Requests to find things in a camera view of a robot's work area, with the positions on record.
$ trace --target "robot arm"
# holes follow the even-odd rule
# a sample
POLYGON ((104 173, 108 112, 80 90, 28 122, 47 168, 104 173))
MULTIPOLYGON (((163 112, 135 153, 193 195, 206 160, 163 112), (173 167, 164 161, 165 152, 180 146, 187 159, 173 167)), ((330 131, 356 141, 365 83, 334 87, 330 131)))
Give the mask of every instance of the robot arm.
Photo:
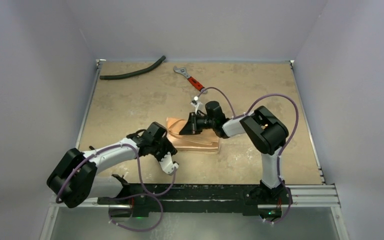
POLYGON ((148 129, 129 134, 119 142, 103 148, 85 152, 72 148, 66 152, 46 184, 58 194, 73 169, 86 158, 90 158, 69 180, 60 196, 61 200, 69 208, 74 208, 87 198, 117 197, 126 181, 118 175, 111 177, 96 177, 96 175, 116 164, 135 159, 136 153, 133 149, 140 157, 153 155, 161 169, 166 174, 172 175, 179 167, 179 164, 172 160, 172 155, 175 155, 177 150, 166 135, 167 130, 159 123, 153 122, 148 129))
POLYGON ((203 129, 213 129, 215 134, 223 139, 247 134, 255 148, 261 153, 263 165, 261 182, 270 190, 281 185, 282 177, 278 177, 277 157, 286 143, 289 132, 286 126, 266 107, 260 106, 253 113, 229 119, 226 118, 217 101, 205 104, 206 114, 199 110, 202 103, 197 97, 192 100, 191 104, 195 107, 195 112, 189 113, 186 125, 179 132, 181 135, 196 135, 203 129))

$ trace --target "tabletop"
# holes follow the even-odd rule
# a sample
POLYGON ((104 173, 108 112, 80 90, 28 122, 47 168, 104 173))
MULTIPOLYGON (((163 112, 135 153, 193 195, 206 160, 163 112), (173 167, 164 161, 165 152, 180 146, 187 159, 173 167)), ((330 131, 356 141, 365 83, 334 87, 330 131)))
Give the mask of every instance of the tabletop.
MULTIPOLYGON (((146 68, 149 62, 105 62, 101 75, 119 75, 146 68)), ((286 184, 321 184, 310 134, 303 115, 300 97, 289 63, 217 63, 164 62, 155 70, 121 80, 98 80, 81 135, 79 149, 101 148, 113 144, 150 123, 166 126, 168 117, 187 119, 194 108, 190 102, 198 91, 173 67, 186 67, 187 72, 204 87, 217 87, 230 99, 237 114, 248 110, 259 97, 280 93, 291 97, 299 108, 295 136, 282 154, 282 171, 286 184)), ((200 97, 204 104, 218 101, 227 117, 232 116, 224 97, 213 89, 200 97)), ((281 97, 269 97, 256 107, 265 106, 289 129, 295 123, 293 105, 281 97)), ((246 134, 220 140, 218 154, 179 151, 172 158, 179 163, 179 184, 258 184, 262 178, 260 153, 246 134)), ((145 183, 170 183, 157 160, 140 158, 145 183)), ((100 176, 124 175, 138 183, 136 160, 117 164, 100 176)))

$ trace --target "wrench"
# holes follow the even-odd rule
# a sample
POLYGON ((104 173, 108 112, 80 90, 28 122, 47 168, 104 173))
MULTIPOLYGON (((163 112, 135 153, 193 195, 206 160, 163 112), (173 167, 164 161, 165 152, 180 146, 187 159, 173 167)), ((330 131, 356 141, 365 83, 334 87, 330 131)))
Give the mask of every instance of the wrench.
POLYGON ((189 83, 192 84, 192 86, 194 86, 198 91, 201 92, 201 90, 204 89, 204 86, 199 81, 197 81, 195 78, 193 78, 191 75, 188 74, 188 72, 186 71, 186 67, 178 68, 174 66, 173 70, 176 73, 183 75, 189 81, 189 83))

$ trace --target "black hose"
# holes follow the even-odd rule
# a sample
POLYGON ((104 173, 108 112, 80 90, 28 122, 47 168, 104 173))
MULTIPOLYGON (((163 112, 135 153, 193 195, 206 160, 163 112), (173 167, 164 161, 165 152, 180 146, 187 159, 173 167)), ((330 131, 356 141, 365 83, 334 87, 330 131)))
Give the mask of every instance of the black hose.
POLYGON ((164 60, 166 60, 166 56, 162 56, 160 59, 158 59, 156 62, 154 62, 154 64, 152 64, 151 66, 149 66, 147 68, 133 71, 133 72, 129 72, 129 73, 125 73, 125 74, 121 74, 121 75, 100 76, 99 79, 101 79, 101 80, 120 80, 120 79, 131 78, 131 77, 138 76, 141 74, 146 74, 146 73, 156 69, 161 63, 163 63, 164 60))

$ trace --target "purple cable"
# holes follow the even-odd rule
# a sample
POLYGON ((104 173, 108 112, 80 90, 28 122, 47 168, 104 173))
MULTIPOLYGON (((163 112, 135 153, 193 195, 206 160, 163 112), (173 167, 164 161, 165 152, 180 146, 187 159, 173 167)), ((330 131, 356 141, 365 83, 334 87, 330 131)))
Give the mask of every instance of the purple cable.
POLYGON ((143 190, 149 194, 149 195, 152 195, 152 196, 155 196, 155 197, 159 197, 159 196, 162 196, 164 194, 166 194, 168 191, 170 191, 170 189, 173 187, 173 184, 175 184, 175 180, 176 180, 176 170, 177 168, 174 169, 174 172, 173 172, 173 180, 171 181, 170 183, 170 186, 167 187, 167 189, 163 192, 160 192, 160 193, 152 193, 150 191, 148 191, 147 187, 145 186, 144 184, 144 180, 142 179, 142 171, 141 171, 141 161, 139 161, 139 153, 138 151, 136 150, 136 148, 134 148, 132 145, 130 144, 127 144, 127 143, 124 143, 122 145, 123 147, 126 146, 126 147, 129 147, 133 150, 134 154, 136 155, 136 159, 137 159, 137 171, 139 172, 139 182, 140 182, 140 185, 142 185, 142 188, 143 190))
POLYGON ((220 89, 218 89, 217 87, 214 87, 214 86, 209 86, 209 87, 206 87, 206 88, 203 88, 201 89, 201 91, 199 92, 199 94, 197 95, 197 97, 199 98, 206 90, 208 89, 214 89, 214 90, 217 90, 219 93, 221 93, 221 95, 223 95, 223 97, 227 100, 227 103, 229 104, 230 106, 230 109, 232 110, 232 114, 233 114, 233 118, 236 117, 236 114, 235 114, 235 110, 233 110, 233 106, 231 104, 231 101, 229 100, 228 96, 226 96, 220 89))
POLYGON ((291 191, 286 187, 285 183, 281 179, 281 155, 284 152, 286 146, 291 141, 292 137, 295 135, 295 132, 297 131, 298 118, 299 118, 299 116, 298 116, 298 106, 294 102, 294 100, 292 100, 292 98, 290 98, 290 97, 288 97, 288 96, 286 96, 284 94, 271 93, 271 94, 264 95, 264 96, 258 98, 257 100, 255 100, 255 102, 251 105, 251 107, 249 107, 249 109, 245 113, 245 115, 248 115, 251 112, 251 110, 253 109, 253 107, 259 101, 261 101, 261 100, 263 100, 265 98, 268 98, 268 97, 273 97, 273 96, 278 96, 278 97, 282 97, 282 98, 285 98, 285 99, 289 100, 292 103, 293 107, 295 108, 295 125, 293 126, 292 132, 290 133, 290 137, 286 140, 284 146, 281 148, 281 150, 279 151, 279 154, 277 155, 277 162, 276 162, 276 166, 277 166, 277 179, 280 181, 282 186, 286 189, 287 194, 289 194, 289 202, 288 202, 287 209, 286 209, 285 213, 277 221, 275 221, 275 222, 272 221, 272 223, 276 223, 277 224, 277 223, 280 223, 281 221, 283 221, 283 219, 285 219, 285 217, 288 215, 289 210, 291 209, 291 205, 292 205, 292 194, 291 194, 291 191))
POLYGON ((118 222, 116 222, 112 217, 111 217, 111 212, 108 210, 108 217, 109 217, 109 221, 120 227, 120 228, 123 228, 123 229, 126 229, 126 230, 129 230, 129 231, 133 231, 133 232, 138 232, 138 233, 143 233, 143 232, 147 232, 147 231, 151 231, 153 230, 154 228, 156 228, 160 223, 161 223, 161 220, 163 220, 163 205, 161 204, 161 202, 158 200, 158 198, 152 194, 147 194, 147 193, 139 193, 139 194, 134 194, 134 195, 131 195, 131 196, 126 196, 126 197, 120 197, 120 198, 111 198, 112 200, 116 200, 116 201, 119 201, 119 200, 126 200, 126 199, 130 199, 130 198, 134 198, 134 197, 138 197, 138 196, 149 196, 153 199, 156 200, 156 202, 158 203, 159 205, 159 209, 161 210, 161 214, 159 215, 159 219, 158 221, 151 227, 148 227, 148 228, 144 228, 144 229, 136 229, 136 228, 131 228, 131 227, 128 227, 128 226, 124 226, 124 225, 121 225, 119 224, 118 222))

